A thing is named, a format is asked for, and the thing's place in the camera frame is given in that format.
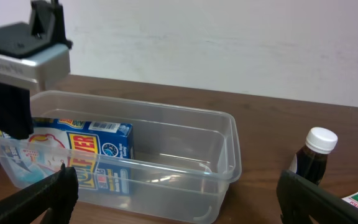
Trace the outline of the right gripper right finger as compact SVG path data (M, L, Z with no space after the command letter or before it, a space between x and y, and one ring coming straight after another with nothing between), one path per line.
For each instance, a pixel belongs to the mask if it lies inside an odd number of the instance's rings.
M283 224L358 224L358 208L290 170L282 171L276 194Z

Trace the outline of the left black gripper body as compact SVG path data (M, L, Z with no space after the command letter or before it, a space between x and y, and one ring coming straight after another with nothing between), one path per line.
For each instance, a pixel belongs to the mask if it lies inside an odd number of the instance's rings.
M71 50L66 37L63 6L58 1L31 1L28 23L0 27L0 54L28 58L55 44ZM30 91L0 83L0 130L15 139L26 139L33 132Z

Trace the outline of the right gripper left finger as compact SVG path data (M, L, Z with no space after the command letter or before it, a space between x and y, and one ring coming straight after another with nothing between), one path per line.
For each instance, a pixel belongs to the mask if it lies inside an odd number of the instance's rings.
M0 200L0 223L31 223L41 214L42 223L68 224L78 200L76 170L60 170Z

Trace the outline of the blue Cool Fever box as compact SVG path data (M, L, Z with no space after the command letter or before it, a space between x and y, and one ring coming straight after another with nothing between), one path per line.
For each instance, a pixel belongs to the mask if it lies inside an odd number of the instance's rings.
M18 180L33 184L65 165L76 169L81 189L129 195L130 170L99 156L133 159L131 124L52 118L34 118L33 124L27 139L1 146Z

